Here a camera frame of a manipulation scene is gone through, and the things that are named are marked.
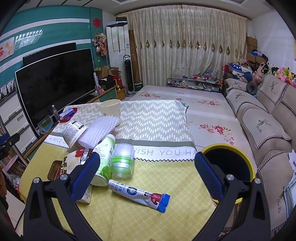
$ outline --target tower fan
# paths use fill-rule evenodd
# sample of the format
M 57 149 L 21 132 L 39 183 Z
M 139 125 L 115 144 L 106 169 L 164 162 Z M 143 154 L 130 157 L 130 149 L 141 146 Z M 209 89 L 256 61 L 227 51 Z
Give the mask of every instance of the tower fan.
M 126 73 L 126 83 L 128 87 L 128 93 L 132 95 L 134 93 L 134 86 L 133 86 L 133 71 L 131 67 L 131 57 L 129 55 L 123 56 L 124 62 L 124 71 Z

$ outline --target white drawer unit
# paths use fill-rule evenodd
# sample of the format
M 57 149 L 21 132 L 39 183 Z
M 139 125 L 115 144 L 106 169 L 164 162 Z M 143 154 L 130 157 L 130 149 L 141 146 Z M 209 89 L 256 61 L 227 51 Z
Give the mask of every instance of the white drawer unit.
M 21 110 L 5 127 L 9 135 L 12 136 L 15 133 L 21 132 L 28 125 L 24 111 Z
M 9 118 L 15 115 L 19 110 L 21 110 L 21 105 L 17 97 L 17 93 L 9 96 L 9 99 L 5 101 L 4 104 L 0 106 L 0 116 L 3 123 L 7 122 Z
M 15 144 L 20 153 L 23 154 L 37 140 L 32 128 L 28 126 L 25 131 L 20 132 L 20 140 Z

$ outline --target sofa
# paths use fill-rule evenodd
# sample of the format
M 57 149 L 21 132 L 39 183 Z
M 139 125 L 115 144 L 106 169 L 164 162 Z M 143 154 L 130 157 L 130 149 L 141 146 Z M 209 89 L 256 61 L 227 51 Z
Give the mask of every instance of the sofa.
M 271 232 L 287 220 L 283 188 L 293 175 L 288 152 L 296 150 L 296 89 L 265 74 L 257 97 L 246 92 L 246 83 L 225 80 L 225 95 L 253 151 L 257 177 L 266 193 Z

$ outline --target person's hand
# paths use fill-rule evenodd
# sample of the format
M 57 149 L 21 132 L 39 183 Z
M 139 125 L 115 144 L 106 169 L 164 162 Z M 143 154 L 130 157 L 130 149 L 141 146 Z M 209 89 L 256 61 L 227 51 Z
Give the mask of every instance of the person's hand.
M 5 197 L 7 195 L 7 189 L 3 173 L 1 172 L 2 169 L 3 166 L 0 164 L 0 196 Z

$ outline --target ceiling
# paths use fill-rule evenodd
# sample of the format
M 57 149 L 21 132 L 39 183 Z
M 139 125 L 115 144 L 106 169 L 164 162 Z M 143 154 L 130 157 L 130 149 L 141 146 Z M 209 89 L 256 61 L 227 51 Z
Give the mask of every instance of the ceiling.
M 118 14 L 133 9 L 166 4 L 214 7 L 251 19 L 273 9 L 265 0 L 28 0 L 19 11 L 47 5 L 76 5 L 101 8 L 108 13 Z

